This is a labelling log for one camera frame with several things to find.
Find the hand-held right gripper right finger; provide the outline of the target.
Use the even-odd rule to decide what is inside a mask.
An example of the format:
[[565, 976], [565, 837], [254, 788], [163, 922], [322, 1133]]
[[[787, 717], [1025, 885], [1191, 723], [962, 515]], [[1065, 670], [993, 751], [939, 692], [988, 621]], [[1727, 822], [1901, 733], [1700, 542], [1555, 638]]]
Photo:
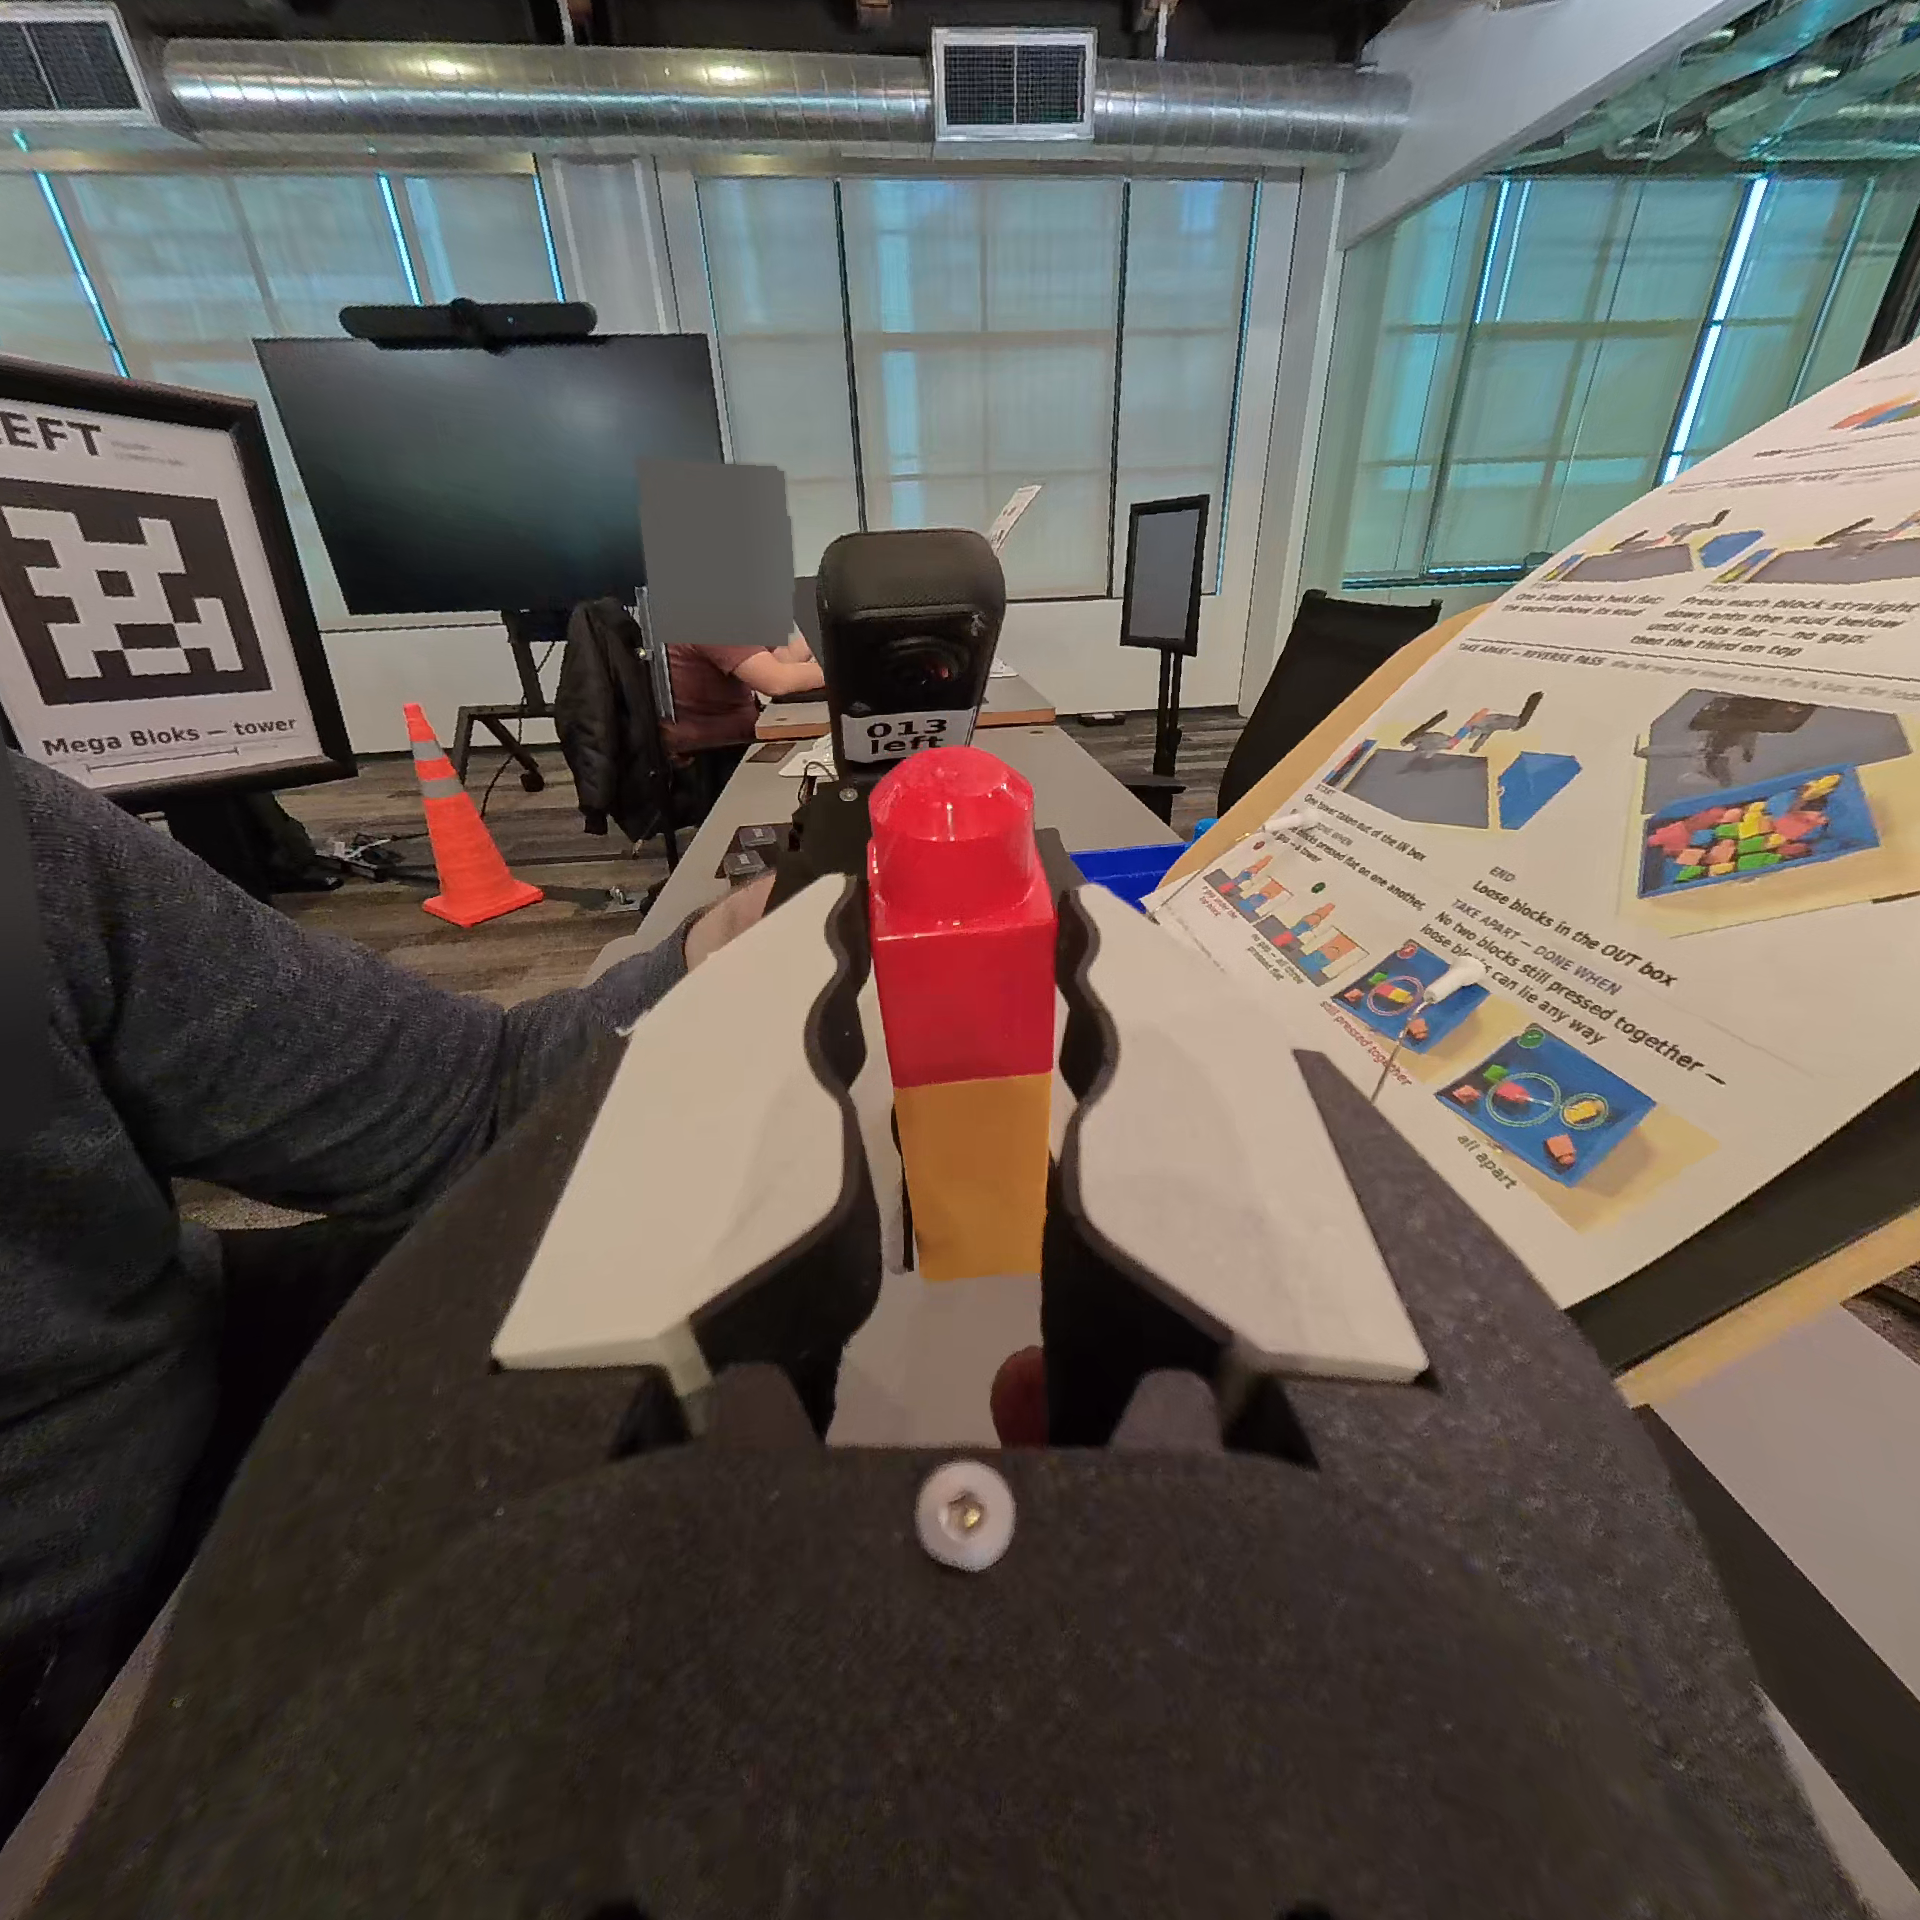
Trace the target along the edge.
[[1094, 885], [1060, 894], [1059, 988], [1050, 1443], [1109, 1444], [1151, 1373], [1284, 1450], [1281, 1380], [1417, 1382], [1425, 1342], [1274, 1008]]

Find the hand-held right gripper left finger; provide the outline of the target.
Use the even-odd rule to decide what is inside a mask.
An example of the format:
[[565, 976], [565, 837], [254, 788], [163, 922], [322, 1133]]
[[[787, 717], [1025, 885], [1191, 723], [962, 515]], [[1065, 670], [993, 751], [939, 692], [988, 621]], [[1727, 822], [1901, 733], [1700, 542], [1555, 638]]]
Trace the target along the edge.
[[492, 1347], [508, 1373], [658, 1368], [692, 1424], [777, 1364], [819, 1424], [879, 1301], [857, 1109], [865, 885], [812, 883], [629, 1035]]

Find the yellow toy block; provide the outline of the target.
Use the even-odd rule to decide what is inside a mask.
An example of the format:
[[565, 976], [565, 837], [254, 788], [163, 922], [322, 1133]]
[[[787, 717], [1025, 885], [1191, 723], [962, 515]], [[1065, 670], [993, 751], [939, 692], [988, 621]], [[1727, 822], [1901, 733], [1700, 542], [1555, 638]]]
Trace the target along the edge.
[[926, 1283], [1043, 1267], [1052, 1071], [895, 1091], [906, 1200]]

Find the blue plastic bin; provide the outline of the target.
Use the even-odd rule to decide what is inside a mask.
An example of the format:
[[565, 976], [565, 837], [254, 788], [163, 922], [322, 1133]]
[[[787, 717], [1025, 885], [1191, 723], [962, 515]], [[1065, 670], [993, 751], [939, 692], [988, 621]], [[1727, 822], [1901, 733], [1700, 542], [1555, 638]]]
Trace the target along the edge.
[[1115, 898], [1145, 912], [1145, 898], [1161, 888], [1167, 871], [1186, 852], [1183, 844], [1147, 844], [1130, 848], [1081, 848], [1070, 861], [1085, 885], [1102, 885]]

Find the red toy block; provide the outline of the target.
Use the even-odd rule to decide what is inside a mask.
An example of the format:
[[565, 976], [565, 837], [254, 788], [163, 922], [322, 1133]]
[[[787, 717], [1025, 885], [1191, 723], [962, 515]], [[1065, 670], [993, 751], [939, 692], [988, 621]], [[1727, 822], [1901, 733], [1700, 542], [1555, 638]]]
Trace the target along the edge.
[[981, 747], [922, 751], [871, 792], [871, 972], [895, 1088], [1055, 1060], [1059, 906], [1034, 786]]

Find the person's left forearm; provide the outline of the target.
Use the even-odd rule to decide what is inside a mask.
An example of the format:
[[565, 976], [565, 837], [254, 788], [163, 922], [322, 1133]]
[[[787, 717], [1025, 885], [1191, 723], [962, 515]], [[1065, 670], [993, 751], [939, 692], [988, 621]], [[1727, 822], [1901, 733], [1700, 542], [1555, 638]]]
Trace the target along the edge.
[[691, 918], [583, 990], [515, 1008], [302, 927], [106, 797], [14, 749], [79, 1091], [161, 1176], [305, 1211], [430, 1202], [692, 962]]

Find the black display on stand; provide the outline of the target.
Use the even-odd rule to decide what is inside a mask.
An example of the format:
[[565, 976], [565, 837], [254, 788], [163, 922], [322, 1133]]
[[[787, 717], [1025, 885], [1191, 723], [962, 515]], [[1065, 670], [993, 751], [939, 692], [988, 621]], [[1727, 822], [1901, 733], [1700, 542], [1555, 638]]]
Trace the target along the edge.
[[1158, 695], [1149, 770], [1124, 783], [1163, 826], [1183, 792], [1183, 663], [1197, 654], [1210, 511], [1210, 495], [1171, 495], [1138, 501], [1126, 518], [1121, 646], [1158, 659]]

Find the black jacket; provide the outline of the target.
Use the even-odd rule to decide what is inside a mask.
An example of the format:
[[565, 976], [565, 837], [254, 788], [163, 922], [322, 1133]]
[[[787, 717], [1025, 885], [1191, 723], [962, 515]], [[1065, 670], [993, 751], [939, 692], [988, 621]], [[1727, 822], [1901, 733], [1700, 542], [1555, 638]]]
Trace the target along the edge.
[[571, 611], [554, 719], [590, 835], [618, 830], [638, 844], [679, 826], [653, 674], [639, 623], [618, 598]]

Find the orange traffic cone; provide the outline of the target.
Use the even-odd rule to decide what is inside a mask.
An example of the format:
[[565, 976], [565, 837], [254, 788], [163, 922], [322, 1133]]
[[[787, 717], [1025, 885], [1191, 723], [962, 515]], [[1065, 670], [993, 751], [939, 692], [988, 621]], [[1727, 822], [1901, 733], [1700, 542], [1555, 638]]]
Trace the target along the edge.
[[423, 901], [423, 912], [469, 930], [540, 906], [543, 892], [510, 871], [423, 708], [407, 703], [402, 719], [439, 878], [439, 892]]

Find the black chair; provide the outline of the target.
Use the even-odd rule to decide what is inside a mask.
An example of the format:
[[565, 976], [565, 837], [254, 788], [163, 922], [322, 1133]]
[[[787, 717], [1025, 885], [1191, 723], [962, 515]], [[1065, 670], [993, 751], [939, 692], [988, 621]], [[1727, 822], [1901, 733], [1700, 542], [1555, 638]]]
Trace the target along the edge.
[[1305, 589], [1281, 656], [1223, 766], [1217, 813], [1228, 813], [1441, 615], [1437, 598], [1407, 605]]

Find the large black display screen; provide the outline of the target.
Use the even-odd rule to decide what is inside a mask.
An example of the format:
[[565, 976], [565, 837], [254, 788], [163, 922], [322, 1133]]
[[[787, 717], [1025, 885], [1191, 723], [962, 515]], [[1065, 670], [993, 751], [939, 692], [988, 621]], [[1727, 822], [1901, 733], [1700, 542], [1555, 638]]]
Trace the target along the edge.
[[724, 459], [702, 331], [254, 352], [350, 616], [631, 605], [639, 467]]

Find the white air vent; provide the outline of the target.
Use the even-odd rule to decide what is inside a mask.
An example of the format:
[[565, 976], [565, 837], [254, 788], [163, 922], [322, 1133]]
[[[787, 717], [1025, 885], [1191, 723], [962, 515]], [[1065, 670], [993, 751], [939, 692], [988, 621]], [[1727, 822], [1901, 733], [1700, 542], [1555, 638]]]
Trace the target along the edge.
[[153, 98], [115, 5], [2, 5], [5, 124], [142, 126]]
[[938, 143], [1089, 143], [1094, 138], [1097, 29], [935, 27]]

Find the instruction sheet on board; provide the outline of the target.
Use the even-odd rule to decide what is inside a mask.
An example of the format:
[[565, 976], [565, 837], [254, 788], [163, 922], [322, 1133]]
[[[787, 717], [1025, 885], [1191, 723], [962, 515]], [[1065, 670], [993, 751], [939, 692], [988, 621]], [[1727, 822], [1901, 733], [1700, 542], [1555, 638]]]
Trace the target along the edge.
[[1917, 1078], [1627, 1280], [1569, 1308], [1620, 1375], [1917, 1205]]

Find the person's torso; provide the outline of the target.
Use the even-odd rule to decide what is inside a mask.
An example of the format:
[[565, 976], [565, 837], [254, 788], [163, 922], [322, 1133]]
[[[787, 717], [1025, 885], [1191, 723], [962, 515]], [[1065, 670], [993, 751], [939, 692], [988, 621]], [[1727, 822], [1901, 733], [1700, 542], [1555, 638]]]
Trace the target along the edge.
[[5, 1247], [2, 1826], [202, 1547], [233, 1475], [399, 1220], [175, 1213]]

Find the framed poster on easel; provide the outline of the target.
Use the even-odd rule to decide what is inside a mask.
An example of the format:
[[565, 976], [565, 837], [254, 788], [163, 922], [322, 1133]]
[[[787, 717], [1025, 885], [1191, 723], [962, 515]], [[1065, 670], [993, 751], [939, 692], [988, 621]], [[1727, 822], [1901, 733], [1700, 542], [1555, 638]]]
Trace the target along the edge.
[[131, 811], [356, 756], [252, 399], [2, 360], [5, 733]]

